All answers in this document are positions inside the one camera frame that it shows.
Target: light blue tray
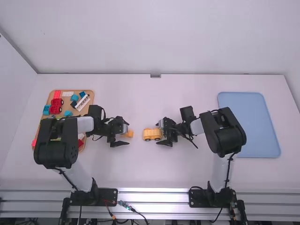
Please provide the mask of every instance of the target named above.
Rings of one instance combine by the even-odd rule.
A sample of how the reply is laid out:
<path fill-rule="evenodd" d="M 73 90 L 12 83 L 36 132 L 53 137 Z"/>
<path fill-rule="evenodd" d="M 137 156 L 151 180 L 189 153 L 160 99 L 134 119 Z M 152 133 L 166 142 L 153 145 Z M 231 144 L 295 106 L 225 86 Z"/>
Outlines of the light blue tray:
<path fill-rule="evenodd" d="M 256 92 L 220 92 L 219 107 L 229 107 L 247 136 L 238 157 L 277 158 L 280 147 L 264 97 Z"/>

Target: black cable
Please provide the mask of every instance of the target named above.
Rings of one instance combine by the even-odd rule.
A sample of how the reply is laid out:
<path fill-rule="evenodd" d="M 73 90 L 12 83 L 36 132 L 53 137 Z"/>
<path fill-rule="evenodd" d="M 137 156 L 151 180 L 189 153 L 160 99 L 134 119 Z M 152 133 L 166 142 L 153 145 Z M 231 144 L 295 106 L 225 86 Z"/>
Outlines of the black cable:
<path fill-rule="evenodd" d="M 80 224 L 80 219 L 81 219 L 81 213 L 82 213 L 82 205 L 80 206 L 80 211 L 79 211 L 79 218 L 78 218 L 78 224 Z"/>
<path fill-rule="evenodd" d="M 132 208 L 131 211 L 132 211 L 132 212 L 136 212 L 137 214 L 139 214 L 140 216 L 142 216 L 142 217 L 144 218 L 145 222 L 146 222 L 146 225 L 149 225 L 148 220 L 146 219 L 146 217 L 144 217 L 143 214 L 137 212 L 134 208 Z"/>
<path fill-rule="evenodd" d="M 233 153 L 230 157 L 229 157 L 229 159 L 228 159 L 228 169 L 227 169 L 227 176 L 226 176 L 226 180 L 225 180 L 225 188 L 227 187 L 227 184 L 228 184 L 228 182 L 229 182 L 229 170 L 230 170 L 230 163 L 231 163 L 231 161 L 233 161 L 233 156 L 236 154 L 236 152 L 235 153 Z"/>
<path fill-rule="evenodd" d="M 170 130 L 175 130 L 181 137 L 187 139 L 189 142 L 191 142 L 198 149 L 198 146 L 193 142 L 193 137 L 192 136 L 187 137 L 187 136 L 183 135 L 178 129 L 173 128 L 173 127 L 170 127 L 169 129 Z"/>
<path fill-rule="evenodd" d="M 30 220 L 30 222 L 32 222 L 34 225 L 38 225 L 38 222 L 37 222 L 38 218 L 37 218 L 37 219 L 29 218 L 29 220 Z"/>
<path fill-rule="evenodd" d="M 227 175 L 226 175 L 226 180 L 225 180 L 225 188 L 227 188 L 227 184 L 229 182 L 229 171 L 230 171 L 230 163 L 231 161 L 233 161 L 233 156 L 236 154 L 236 152 L 234 152 L 228 159 L 228 168 L 227 168 Z M 218 217 L 220 216 L 221 212 L 223 210 L 223 207 L 221 208 L 220 212 L 218 213 L 217 217 L 215 218 L 214 221 L 209 220 L 211 223 L 216 222 L 216 220 L 218 219 Z"/>
<path fill-rule="evenodd" d="M 15 224 L 15 225 L 21 225 L 21 224 L 25 224 L 25 223 L 28 223 L 28 222 L 30 222 L 30 221 L 23 221 L 23 222 L 21 222 L 21 223 L 19 223 L 19 224 Z"/>
<path fill-rule="evenodd" d="M 128 221 L 129 221 L 129 219 L 124 220 L 123 222 L 120 222 L 120 221 L 118 221 L 118 220 L 116 219 L 117 224 L 124 224 L 124 223 L 127 223 Z"/>
<path fill-rule="evenodd" d="M 209 220 L 209 221 L 210 221 L 211 223 L 214 223 L 214 222 L 216 222 L 216 220 L 219 218 L 219 216 L 220 216 L 220 214 L 221 214 L 222 210 L 223 210 L 223 207 L 221 208 L 220 212 L 217 214 L 217 217 L 215 218 L 215 220 L 214 220 L 214 221 L 212 221 L 212 220 Z"/>
<path fill-rule="evenodd" d="M 102 138 L 103 136 L 100 136 L 100 137 L 99 137 L 99 138 L 97 138 L 96 140 L 94 140 L 94 137 L 95 137 L 95 136 L 93 135 L 93 138 L 92 138 L 92 140 L 93 140 L 93 141 L 98 141 L 98 140 L 99 140 L 100 138 Z"/>
<path fill-rule="evenodd" d="M 97 221 L 98 223 L 102 223 L 102 222 L 108 222 L 108 221 L 113 221 L 113 219 L 109 219 L 109 220 L 101 220 L 101 221 Z"/>
<path fill-rule="evenodd" d="M 201 190 L 203 190 L 203 188 L 202 188 L 202 187 L 199 187 L 199 186 L 192 186 L 192 187 L 189 189 L 189 191 L 190 191 L 190 190 L 192 190 L 192 189 L 194 189 L 194 188 L 197 188 L 197 189 L 201 189 Z"/>
<path fill-rule="evenodd" d="M 37 222 L 37 220 L 38 220 L 38 218 L 36 218 L 36 219 L 32 219 L 32 218 L 28 218 L 29 220 L 27 220 L 27 221 L 23 221 L 23 222 L 21 222 L 21 223 L 18 223 L 18 224 L 15 224 L 15 225 L 23 225 L 23 224 L 34 224 L 34 225 L 38 225 L 38 222 Z"/>
<path fill-rule="evenodd" d="M 74 188 L 76 191 L 78 191 L 78 188 L 75 186 L 75 184 L 72 183 L 72 181 L 69 179 L 69 177 L 67 177 L 67 175 L 65 174 L 65 172 L 62 169 L 53 168 L 53 170 L 59 171 L 60 174 L 62 174 L 64 176 L 64 178 L 66 178 L 66 180 L 69 182 L 69 184 L 72 186 L 72 188 Z"/>

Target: cork board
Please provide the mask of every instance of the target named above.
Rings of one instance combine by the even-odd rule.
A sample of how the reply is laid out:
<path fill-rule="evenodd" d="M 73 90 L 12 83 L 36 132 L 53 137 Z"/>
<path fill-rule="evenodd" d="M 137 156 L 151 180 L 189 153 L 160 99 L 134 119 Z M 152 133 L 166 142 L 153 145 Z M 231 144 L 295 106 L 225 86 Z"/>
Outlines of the cork board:
<path fill-rule="evenodd" d="M 52 100 L 53 97 L 54 97 L 55 91 L 56 91 L 56 90 L 53 90 L 53 91 L 51 91 L 51 92 L 49 93 L 49 96 L 48 96 L 48 99 L 47 99 L 45 105 L 51 105 L 51 100 Z M 73 92 L 74 92 L 74 95 L 77 95 L 77 96 L 79 97 L 79 99 L 78 99 L 77 102 L 79 102 L 79 101 L 81 100 L 81 97 L 80 97 L 80 95 L 79 95 L 80 92 L 84 91 L 85 94 L 89 95 L 89 98 L 90 98 L 89 102 L 86 104 L 86 106 L 84 106 L 84 108 L 83 108 L 80 112 L 77 111 L 76 109 L 74 109 L 74 108 L 71 106 L 71 102 L 72 102 L 72 101 L 71 101 L 71 96 L 65 96 L 65 97 L 62 96 L 62 95 L 63 95 L 63 92 L 70 92 L 70 91 L 73 91 Z M 55 115 L 56 118 L 59 119 L 60 117 L 64 117 L 64 112 L 65 112 L 66 110 L 71 111 L 71 112 L 73 113 L 73 116 L 78 116 L 78 115 L 83 116 L 83 115 L 85 115 L 85 114 L 88 113 L 89 105 L 92 105 L 93 102 L 94 102 L 94 92 L 93 92 L 92 90 L 60 90 L 60 96 L 59 96 L 59 98 L 61 98 L 61 99 L 64 101 L 64 105 L 61 106 L 62 112 L 60 112 L 59 114 L 56 114 L 56 115 Z M 46 119 L 46 118 L 51 118 L 52 114 L 50 114 L 50 115 L 43 115 L 43 108 L 44 108 L 44 107 L 41 108 L 41 113 L 42 113 L 42 118 L 41 118 L 41 120 L 42 120 L 42 119 Z M 38 128 L 37 128 L 37 132 L 36 132 L 35 138 L 34 138 L 34 140 L 32 141 L 32 144 L 31 144 L 33 150 L 34 150 L 34 148 L 35 148 L 35 142 L 36 142 L 37 137 L 38 137 L 38 131 L 39 131 L 39 126 L 38 126 Z M 85 143 L 86 143 L 86 135 L 84 135 L 84 137 L 83 137 L 81 140 L 83 141 L 83 145 L 80 146 L 79 152 L 81 152 L 81 151 L 84 149 L 84 147 L 85 147 Z"/>

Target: aluminum rail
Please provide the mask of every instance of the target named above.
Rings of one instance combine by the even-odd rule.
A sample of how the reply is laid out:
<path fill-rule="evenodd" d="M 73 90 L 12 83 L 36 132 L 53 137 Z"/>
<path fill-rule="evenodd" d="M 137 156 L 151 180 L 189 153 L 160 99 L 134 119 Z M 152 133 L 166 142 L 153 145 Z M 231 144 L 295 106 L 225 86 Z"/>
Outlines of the aluminum rail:
<path fill-rule="evenodd" d="M 219 208 L 192 209 L 188 205 L 188 189 L 119 188 L 118 200 L 132 205 L 147 219 L 214 219 Z M 0 190 L 0 217 L 58 218 L 62 201 L 70 196 L 66 190 Z M 300 221 L 300 193 L 242 193 L 249 220 Z M 119 219 L 141 219 L 127 209 L 116 206 L 110 210 Z M 79 207 L 71 206 L 68 217 L 77 218 Z M 110 218 L 105 207 L 82 207 L 82 218 Z M 223 209 L 219 220 L 229 220 Z"/>

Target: white table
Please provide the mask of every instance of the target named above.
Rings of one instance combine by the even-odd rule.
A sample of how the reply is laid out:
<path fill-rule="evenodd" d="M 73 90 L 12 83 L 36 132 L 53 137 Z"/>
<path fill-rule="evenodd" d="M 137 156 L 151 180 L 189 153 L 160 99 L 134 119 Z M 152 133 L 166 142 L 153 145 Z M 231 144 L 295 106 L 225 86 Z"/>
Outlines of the white table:
<path fill-rule="evenodd" d="M 192 105 L 195 114 L 217 109 L 222 91 L 262 93 L 282 154 L 238 158 L 231 184 L 245 200 L 249 220 L 300 221 L 300 114 L 283 75 L 39 75 L 0 173 L 0 197 L 7 200 L 0 217 L 59 217 L 62 199 L 69 195 L 66 181 L 35 164 L 30 146 L 53 89 L 92 89 L 94 104 L 130 123 L 135 132 L 130 145 L 111 149 L 106 140 L 88 140 L 78 160 L 98 186 L 119 188 L 119 200 L 134 202 L 148 218 L 166 219 L 214 219 L 218 209 L 191 209 L 186 193 L 193 185 L 206 187 L 213 153 L 204 135 L 195 138 L 199 149 L 182 138 L 168 148 L 143 141 L 142 130 L 164 116 L 180 122 L 184 106 Z M 121 207 L 112 210 L 118 218 L 132 218 Z M 71 207 L 69 216 L 78 217 L 78 211 Z M 104 207 L 83 207 L 82 217 L 109 215 Z M 228 219 L 225 210 L 220 219 Z"/>

